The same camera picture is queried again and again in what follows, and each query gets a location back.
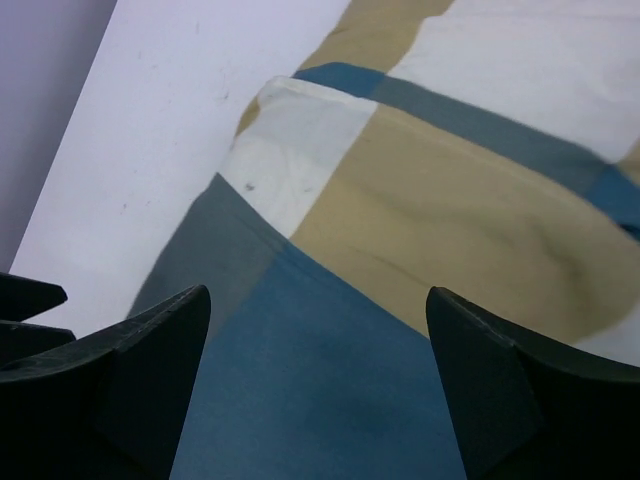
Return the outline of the blue tan white patchwork pillowcase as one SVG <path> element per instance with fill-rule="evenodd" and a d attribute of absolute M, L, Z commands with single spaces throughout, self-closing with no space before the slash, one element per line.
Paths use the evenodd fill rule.
<path fill-rule="evenodd" d="M 639 369 L 639 5 L 354 1 L 134 303 L 211 326 L 175 479 L 470 479 L 434 287 Z"/>

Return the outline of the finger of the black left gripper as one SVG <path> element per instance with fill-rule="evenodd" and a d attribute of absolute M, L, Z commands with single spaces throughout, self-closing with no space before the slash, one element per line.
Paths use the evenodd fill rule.
<path fill-rule="evenodd" d="M 1 367 L 73 342 L 64 328 L 27 323 L 67 301 L 64 289 L 11 274 L 1 274 Z"/>

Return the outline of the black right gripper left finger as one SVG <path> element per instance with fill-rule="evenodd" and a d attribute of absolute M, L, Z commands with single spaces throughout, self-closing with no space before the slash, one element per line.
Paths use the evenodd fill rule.
<path fill-rule="evenodd" d="M 210 310 L 193 286 L 83 338 L 3 322 L 2 477 L 168 478 Z"/>

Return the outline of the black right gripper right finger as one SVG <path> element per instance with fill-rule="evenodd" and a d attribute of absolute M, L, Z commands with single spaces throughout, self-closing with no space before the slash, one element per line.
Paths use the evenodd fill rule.
<path fill-rule="evenodd" d="M 639 369 L 434 287 L 426 320 L 470 479 L 636 479 Z"/>

